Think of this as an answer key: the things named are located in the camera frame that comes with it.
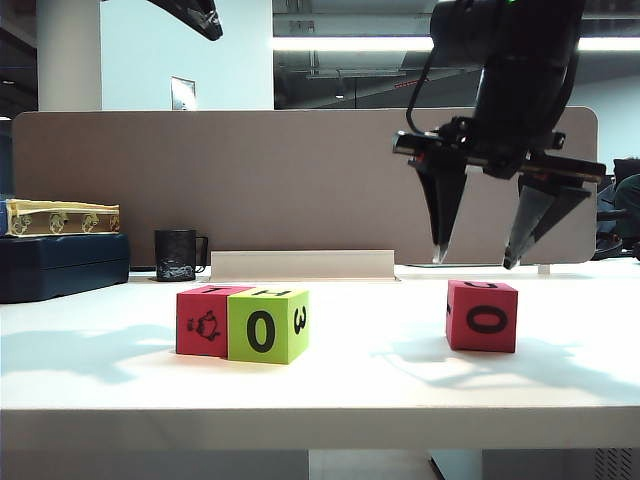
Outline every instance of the gray desk divider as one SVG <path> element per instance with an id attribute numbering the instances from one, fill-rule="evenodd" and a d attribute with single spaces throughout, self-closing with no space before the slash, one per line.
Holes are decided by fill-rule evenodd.
<path id="1" fill-rule="evenodd" d="M 433 128 L 470 109 L 422 109 Z M 16 196 L 121 205 L 133 264 L 152 264 L 155 228 L 193 227 L 214 250 L 395 250 L 430 263 L 418 178 L 391 153 L 404 111 L 27 113 L 14 122 Z M 594 161 L 597 121 L 569 108 L 563 155 Z M 473 174 L 447 261 L 501 263 L 517 186 Z M 595 199 L 525 257 L 588 260 Z"/>

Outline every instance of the number 0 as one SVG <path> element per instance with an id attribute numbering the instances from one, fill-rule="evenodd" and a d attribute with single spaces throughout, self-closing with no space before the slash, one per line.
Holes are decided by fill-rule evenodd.
<path id="1" fill-rule="evenodd" d="M 258 320 L 264 320 L 264 325 L 267 328 L 267 338 L 265 338 L 264 343 L 258 341 L 258 333 L 256 332 Z M 276 340 L 276 324 L 269 312 L 260 310 L 251 314 L 247 321 L 247 339 L 251 348 L 256 352 L 267 353 L 271 350 Z"/>
<path id="2" fill-rule="evenodd" d="M 498 319 L 498 323 L 495 325 L 480 324 L 476 322 L 476 317 L 478 315 L 493 315 Z M 469 325 L 471 330 L 478 333 L 499 333 L 507 328 L 508 322 L 507 314 L 498 307 L 491 305 L 478 305 L 477 307 L 473 307 L 469 310 L 469 313 L 467 313 L 467 325 Z"/>

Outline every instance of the cable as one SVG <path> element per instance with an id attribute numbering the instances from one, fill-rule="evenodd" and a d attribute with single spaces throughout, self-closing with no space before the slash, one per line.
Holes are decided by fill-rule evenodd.
<path id="1" fill-rule="evenodd" d="M 458 7 L 460 6 L 460 4 L 462 3 L 463 0 L 455 0 L 453 7 L 451 8 L 451 11 L 449 12 L 449 16 L 447 17 L 447 21 L 445 23 L 445 29 L 444 31 L 448 31 L 449 27 L 451 26 L 451 21 L 456 13 L 456 10 L 458 10 Z M 414 133 L 417 133 L 419 135 L 423 135 L 424 131 L 420 130 L 418 127 L 416 127 L 416 124 L 413 121 L 413 109 L 416 105 L 416 101 L 418 100 L 418 95 L 420 95 L 420 90 L 422 89 L 422 86 L 424 85 L 424 82 L 427 80 L 427 75 L 429 74 L 429 71 L 431 70 L 431 64 L 433 63 L 437 53 L 438 53 L 438 47 L 439 47 L 440 43 L 438 42 L 438 44 L 436 44 L 435 42 L 433 43 L 433 49 L 431 50 L 431 52 L 429 53 L 429 56 L 427 57 L 427 61 L 424 64 L 424 67 L 422 68 L 422 73 L 420 74 L 420 78 L 418 79 L 418 83 L 416 83 L 415 88 L 413 89 L 413 93 L 411 94 L 411 100 L 409 100 L 409 105 L 407 106 L 407 111 L 405 113 L 405 116 L 407 118 L 407 123 L 409 124 L 409 127 L 411 128 L 411 130 L 413 130 Z"/>
<path id="2" fill-rule="evenodd" d="M 576 28 L 576 38 L 575 38 L 574 47 L 573 47 L 573 54 L 569 59 L 569 64 L 567 65 L 564 81 L 562 82 L 562 86 L 560 88 L 560 91 L 558 92 L 558 97 L 556 98 L 554 105 L 551 107 L 551 111 L 548 115 L 548 118 L 546 119 L 547 120 L 546 124 L 544 124 L 542 127 L 543 131 L 553 130 L 553 128 L 556 126 L 556 124 L 560 120 L 560 117 L 564 112 L 564 107 L 569 102 L 569 98 L 571 97 L 571 92 L 573 91 L 573 84 L 575 82 L 576 72 L 578 70 L 578 57 L 579 57 L 578 42 L 580 41 L 580 30 L 581 30 L 580 26 L 582 22 L 582 14 L 584 12 L 584 9 L 586 8 L 585 6 L 586 2 L 584 0 L 578 0 L 577 3 L 578 3 L 578 8 L 576 9 L 577 14 L 576 14 L 576 18 L 574 19 L 575 28 Z"/>

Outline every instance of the robotic arm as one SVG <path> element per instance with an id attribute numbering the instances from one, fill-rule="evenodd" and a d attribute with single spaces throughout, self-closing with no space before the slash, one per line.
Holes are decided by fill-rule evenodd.
<path id="1" fill-rule="evenodd" d="M 222 36 L 214 0 L 149 0 L 209 40 Z"/>
<path id="2" fill-rule="evenodd" d="M 503 265 L 510 269 L 552 227 L 590 196 L 605 166 L 546 153 L 560 150 L 554 132 L 576 73 L 585 0 L 445 0 L 431 18 L 434 48 L 407 109 L 413 133 L 400 131 L 393 151 L 411 156 L 422 184 L 436 247 L 446 255 L 468 165 L 495 178 L 520 172 L 520 203 Z M 412 119 L 432 64 L 483 66 L 471 118 L 430 132 Z"/>

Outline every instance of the ceiling light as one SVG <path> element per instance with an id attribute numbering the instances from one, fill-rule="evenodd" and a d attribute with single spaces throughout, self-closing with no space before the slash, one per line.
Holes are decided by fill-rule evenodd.
<path id="1" fill-rule="evenodd" d="M 638 52 L 639 37 L 586 37 L 578 45 L 581 52 Z"/>
<path id="2" fill-rule="evenodd" d="M 427 52 L 431 37 L 274 37 L 276 51 L 317 52 Z M 588 37 L 580 39 L 583 52 L 637 52 L 640 37 Z"/>
<path id="3" fill-rule="evenodd" d="M 433 41 L 430 37 L 274 37 L 272 47 L 303 52 L 427 52 Z"/>

